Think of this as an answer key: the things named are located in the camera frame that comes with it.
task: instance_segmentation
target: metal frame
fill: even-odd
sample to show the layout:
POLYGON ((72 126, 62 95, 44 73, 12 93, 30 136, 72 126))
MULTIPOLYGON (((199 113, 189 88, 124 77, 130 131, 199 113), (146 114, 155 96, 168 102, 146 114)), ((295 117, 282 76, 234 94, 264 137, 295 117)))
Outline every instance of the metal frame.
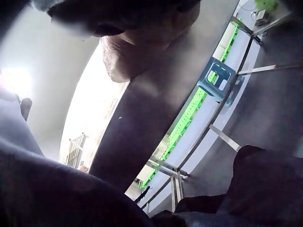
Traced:
POLYGON ((89 138, 85 133, 82 133, 80 136, 69 139, 70 146, 69 152, 66 159, 66 165, 71 166, 73 168, 78 168, 80 159, 83 153, 83 146, 86 138, 89 138))
POLYGON ((245 32, 246 34, 248 34, 249 36, 252 36, 254 38, 254 41, 262 46, 263 43, 260 40, 260 38, 256 35, 254 35, 254 32, 252 30, 250 30, 245 24, 243 24, 242 21, 239 21, 235 16, 232 16, 231 18, 231 22, 234 22, 237 28, 239 28, 241 31, 245 32))
POLYGON ((266 72, 266 71, 273 71, 273 70, 279 70, 279 69, 287 69, 287 68, 294 68, 294 67, 302 67, 302 62, 297 62, 294 64, 285 64, 285 65, 270 65, 270 66, 265 66, 265 67, 260 67, 260 68, 254 68, 254 69, 250 69, 250 70, 243 70, 243 65, 245 63, 245 60, 247 58, 249 49, 251 47, 252 41, 255 40, 258 44, 262 44, 261 41, 258 42, 258 39, 256 39, 256 36, 258 34, 263 33, 265 30, 280 24, 277 21, 274 21, 274 23, 271 23, 269 26, 267 26, 266 28, 263 28, 262 30, 258 30, 255 33, 253 31, 251 31, 250 29, 248 29, 242 22, 240 22, 238 19, 236 19, 235 17, 232 17, 231 21, 235 21, 236 23, 242 25, 242 28, 244 29, 244 31, 249 34, 250 39, 249 42, 247 44, 246 47, 246 51, 243 55, 243 58, 240 62, 240 65, 237 69, 236 72, 236 76, 234 77, 234 79, 230 82, 230 84, 228 84, 227 86, 227 92, 223 98, 223 100, 220 102, 220 104, 218 105, 218 107, 216 108, 215 112, 213 113, 212 117, 210 118, 209 122, 207 123, 206 127, 203 129, 203 131, 201 132, 200 136, 198 137, 198 139, 196 140, 196 142, 194 143, 194 145, 190 148, 187 156, 184 158, 184 160, 181 162, 181 164, 178 167, 174 167, 168 163, 166 163, 165 161, 161 161, 156 159, 155 157, 151 157, 150 160, 170 169, 170 170, 175 170, 176 174, 172 174, 170 175, 171 177, 159 188, 159 190, 142 206, 142 209, 146 207, 146 205, 148 205, 148 210, 149 210, 149 204, 150 202, 157 197, 157 195, 168 185, 169 182, 171 182, 171 196, 172 196, 172 210, 175 211, 175 208, 178 204, 178 202, 183 198, 184 196, 184 192, 183 192, 183 183, 182 180, 183 178, 181 177, 180 174, 183 174, 184 176, 190 176, 187 172, 181 170, 181 168, 185 165, 185 163, 188 161, 188 159, 191 157, 191 155, 195 152, 195 150, 197 149, 197 147, 199 146, 199 144, 201 143, 201 141, 204 139, 204 137, 206 136, 206 134, 208 133, 208 131, 211 129, 212 131, 214 131, 220 138, 222 138, 228 145, 230 145, 236 152, 238 152, 241 149, 241 146, 239 144, 237 144, 235 141, 233 141, 231 138, 229 138, 227 135, 225 135, 221 130, 219 130, 218 128, 216 128, 213 123, 215 122, 215 120, 217 119, 219 113, 221 112, 225 102, 227 101, 230 93, 232 92, 232 89, 238 79, 238 77, 241 75, 248 75, 248 74, 254 74, 254 73, 260 73, 260 72, 266 72))

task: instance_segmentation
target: white wall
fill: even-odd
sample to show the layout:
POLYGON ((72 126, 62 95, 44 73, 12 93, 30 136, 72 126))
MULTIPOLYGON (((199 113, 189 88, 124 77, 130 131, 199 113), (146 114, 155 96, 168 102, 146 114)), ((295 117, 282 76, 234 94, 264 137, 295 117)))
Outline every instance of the white wall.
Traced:
POLYGON ((236 11, 235 11, 235 13, 234 13, 234 16, 236 16, 236 14, 238 13, 238 11, 239 11, 239 9, 240 9, 241 7, 243 7, 244 9, 246 9, 245 6, 244 6, 244 4, 247 3, 247 2, 248 2, 248 0, 240 0, 240 1, 239 1, 239 4, 238 4, 238 6, 237 6, 237 8, 236 8, 236 11))
POLYGON ((45 155, 45 157, 54 161, 59 161, 59 150, 61 143, 62 131, 57 130, 50 134, 48 137, 41 139, 38 145, 45 155))
POLYGON ((99 39, 85 41, 50 23, 50 17, 28 7, 9 30, 0 48, 0 68, 22 69, 32 85, 27 87, 33 101, 28 125, 40 147, 57 157, 61 138, 44 142, 61 130, 81 74, 99 39))

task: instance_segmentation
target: metal rod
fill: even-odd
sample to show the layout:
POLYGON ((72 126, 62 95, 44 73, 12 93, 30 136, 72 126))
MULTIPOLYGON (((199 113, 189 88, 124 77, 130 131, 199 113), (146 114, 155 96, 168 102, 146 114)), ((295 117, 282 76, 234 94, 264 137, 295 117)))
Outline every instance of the metal rod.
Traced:
POLYGON ((248 45, 247 45, 247 48, 246 48, 246 51, 243 55, 243 58, 242 58, 242 61, 238 67, 238 70, 237 70, 237 73, 236 73, 236 76, 234 77, 234 79, 230 82, 230 84, 228 84, 227 86, 229 86, 228 90, 227 90, 227 93, 226 95, 224 96, 224 99, 220 102, 219 106, 217 107, 217 109, 215 110, 214 114, 212 115, 212 117, 210 118, 209 122, 207 123, 206 127, 204 128, 204 130, 202 131, 202 133, 200 134, 199 138, 196 140, 195 144, 192 146, 192 148, 190 149, 188 155, 185 157, 185 159, 182 161, 182 163, 179 165, 179 169, 182 168, 185 163, 188 161, 188 159, 191 157, 191 155, 194 153, 194 151, 197 149, 197 147, 199 146, 199 144, 201 143, 201 141, 204 139, 204 137, 206 136, 206 134, 208 133, 209 131, 209 126, 211 124, 213 124, 215 122, 215 120, 217 119, 219 113, 221 112, 226 100, 228 99, 231 91, 232 91, 232 88, 233 86, 235 85, 236 81, 237 81, 237 78, 238 78, 238 73, 242 70, 243 68, 243 65, 245 63, 245 60, 247 58, 247 54, 249 52, 249 49, 250 49, 250 46, 251 46, 251 43, 252 43, 252 40, 253 40, 253 37, 250 37, 249 39, 249 42, 248 42, 248 45))
POLYGON ((75 146, 76 148, 78 148, 79 150, 83 151, 83 148, 80 147, 78 144, 76 144, 74 141, 71 140, 71 143, 74 144, 74 146, 75 146))
POLYGON ((210 125, 209 128, 213 130, 221 139, 223 139, 229 146, 231 146, 236 152, 241 149, 241 146, 225 135, 221 130, 216 128, 214 125, 210 125))
POLYGON ((241 31, 245 32, 248 35, 252 35, 254 32, 250 30, 245 24, 243 24, 242 21, 238 20, 236 17, 231 17, 231 22, 234 22, 233 24, 239 28, 241 31))
POLYGON ((183 181, 182 181, 182 177, 180 176, 180 172, 177 172, 176 175, 176 184, 177 184, 177 200, 178 202, 180 202, 181 199, 183 199, 183 195, 184 195, 184 189, 183 189, 183 181))
POLYGON ((146 210, 146 214, 148 215, 149 213, 149 203, 147 204, 147 210, 146 210))
POLYGON ((233 25, 235 25, 235 26, 236 26, 237 28, 239 28, 241 31, 245 32, 245 33, 248 34, 249 36, 253 36, 253 37, 254 37, 254 41, 255 41, 258 45, 262 46, 263 43, 262 43, 262 41, 260 40, 260 38, 257 37, 257 36, 254 36, 254 35, 253 35, 254 32, 253 32, 252 30, 250 30, 245 24, 243 24, 242 21, 240 21, 240 20, 238 20, 236 17, 232 16, 231 22, 234 22, 233 25))
POLYGON ((296 62, 293 64, 283 64, 283 65, 269 65, 269 66, 264 66, 260 68, 254 68, 254 69, 248 69, 248 70, 243 70, 239 72, 239 75, 249 75, 249 74, 254 74, 254 73, 259 73, 259 72, 268 72, 268 71, 273 71, 277 69, 288 69, 288 68, 302 68, 302 62, 296 62))
POLYGON ((171 208, 174 212, 178 204, 177 186, 175 175, 171 176, 171 208))
POLYGON ((256 31, 253 32, 253 36, 257 36, 257 35, 261 35, 262 33, 264 33, 266 30, 274 27, 274 26, 277 26, 279 24, 282 24, 283 22, 286 22, 288 19, 290 18, 290 14, 282 17, 282 18, 279 18, 269 24, 267 24, 265 27, 263 28, 260 28, 260 29, 257 29, 256 31))
MULTIPOLYGON (((155 162, 155 163, 158 163, 159 165, 161 165, 161 166, 163 166, 167 169, 172 170, 172 171, 176 171, 176 169, 177 169, 177 167, 175 167, 175 166, 173 166, 173 165, 171 165, 171 164, 169 164, 169 163, 167 163, 163 160, 160 160, 160 159, 158 159, 154 156, 151 156, 149 159, 151 161, 155 162)), ((180 174, 182 174, 183 176, 189 176, 189 174, 187 172, 183 171, 183 170, 180 170, 180 174)))
POLYGON ((159 172, 162 172, 162 173, 164 173, 164 174, 166 174, 168 176, 175 175, 175 173, 173 173, 173 172, 171 172, 169 170, 166 170, 166 169, 162 168, 161 166, 157 166, 156 164, 151 163, 150 161, 148 161, 146 163, 146 165, 149 166, 149 167, 151 167, 151 168, 154 168, 154 169, 158 170, 159 172))

